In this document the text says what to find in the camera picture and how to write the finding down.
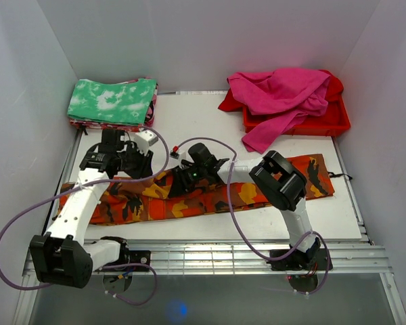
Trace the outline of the orange camouflage trousers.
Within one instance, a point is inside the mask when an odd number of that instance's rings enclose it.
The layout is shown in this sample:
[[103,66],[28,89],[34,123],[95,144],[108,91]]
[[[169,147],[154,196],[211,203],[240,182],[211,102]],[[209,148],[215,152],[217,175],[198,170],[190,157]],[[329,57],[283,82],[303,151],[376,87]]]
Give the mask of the orange camouflage trousers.
[[[347,177],[327,170],[322,154],[287,158],[307,179],[306,199],[333,196],[332,179]],[[169,197],[173,184],[173,171],[143,182],[111,183],[100,198],[89,220],[91,225],[124,225],[142,221],[163,221],[223,213],[228,210],[227,186],[222,182],[200,181],[189,193]]]

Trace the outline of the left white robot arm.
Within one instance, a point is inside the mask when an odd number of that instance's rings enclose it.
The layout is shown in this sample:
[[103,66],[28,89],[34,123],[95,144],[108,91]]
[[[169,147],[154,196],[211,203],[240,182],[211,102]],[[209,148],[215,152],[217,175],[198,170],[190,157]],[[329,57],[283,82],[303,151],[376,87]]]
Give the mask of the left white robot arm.
[[153,174],[150,147],[158,136],[145,130],[125,136],[124,131],[104,129],[101,141],[91,146],[82,159],[73,193],[42,236],[30,241],[30,254],[40,282],[83,288],[92,272],[110,265],[125,269],[130,262],[126,242],[104,237],[85,244],[85,232],[102,195],[120,173],[131,179]]

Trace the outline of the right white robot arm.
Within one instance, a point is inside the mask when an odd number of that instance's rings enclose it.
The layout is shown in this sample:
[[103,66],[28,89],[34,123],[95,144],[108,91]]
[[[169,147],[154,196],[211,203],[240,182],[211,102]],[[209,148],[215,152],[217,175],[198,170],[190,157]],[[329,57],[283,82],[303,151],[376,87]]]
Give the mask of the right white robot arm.
[[281,212],[289,234],[289,250],[282,254],[272,252],[266,261],[279,270],[300,270],[315,265],[321,243],[307,213],[307,180],[280,153],[271,150],[251,160],[217,159],[203,143],[196,143],[188,154],[191,159],[180,160],[172,171],[171,197],[191,192],[202,180],[222,182],[227,186],[227,204],[232,211],[232,184],[254,185]]

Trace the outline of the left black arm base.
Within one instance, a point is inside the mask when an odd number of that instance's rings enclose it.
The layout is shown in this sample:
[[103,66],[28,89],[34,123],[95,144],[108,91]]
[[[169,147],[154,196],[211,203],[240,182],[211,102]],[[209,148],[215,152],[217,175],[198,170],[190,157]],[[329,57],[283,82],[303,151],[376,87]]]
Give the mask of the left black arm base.
[[134,251],[126,248],[120,252],[118,260],[108,263],[99,270],[120,273],[147,272],[148,268],[144,267],[143,264],[150,264],[151,254],[152,252],[147,250]]

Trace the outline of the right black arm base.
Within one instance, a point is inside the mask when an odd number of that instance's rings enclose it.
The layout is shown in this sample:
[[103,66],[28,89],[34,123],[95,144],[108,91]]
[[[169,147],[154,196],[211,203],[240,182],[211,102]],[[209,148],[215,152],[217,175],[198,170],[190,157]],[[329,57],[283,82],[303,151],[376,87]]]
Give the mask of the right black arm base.
[[291,255],[279,261],[268,261],[273,271],[325,271],[327,266],[333,270],[332,261],[328,260],[324,249],[319,248],[315,253],[303,253],[295,250]]

